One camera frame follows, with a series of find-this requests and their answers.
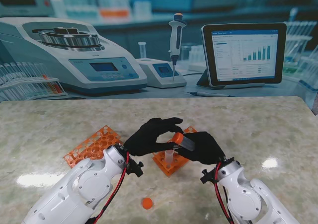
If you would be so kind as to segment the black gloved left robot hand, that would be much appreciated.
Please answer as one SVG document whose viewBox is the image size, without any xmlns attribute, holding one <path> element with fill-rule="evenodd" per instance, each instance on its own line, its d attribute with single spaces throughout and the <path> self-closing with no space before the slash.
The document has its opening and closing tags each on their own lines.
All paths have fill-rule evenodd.
<svg viewBox="0 0 318 224">
<path fill-rule="evenodd" d="M 144 123 L 125 143 L 125 149 L 133 156 L 144 156 L 153 152 L 173 150 L 173 142 L 158 143 L 157 138 L 167 132 L 183 133 L 178 124 L 181 118 L 152 118 Z"/>
</svg>

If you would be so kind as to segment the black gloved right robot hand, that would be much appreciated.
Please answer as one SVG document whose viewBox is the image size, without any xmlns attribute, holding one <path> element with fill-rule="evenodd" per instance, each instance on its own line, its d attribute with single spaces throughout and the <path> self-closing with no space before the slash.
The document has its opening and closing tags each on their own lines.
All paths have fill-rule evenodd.
<svg viewBox="0 0 318 224">
<path fill-rule="evenodd" d="M 198 161 L 201 164 L 217 164 L 226 157 L 216 140 L 207 132 L 187 133 L 184 135 L 195 143 L 195 148 L 190 151 L 180 147 L 177 153 L 191 161 Z"/>
</svg>

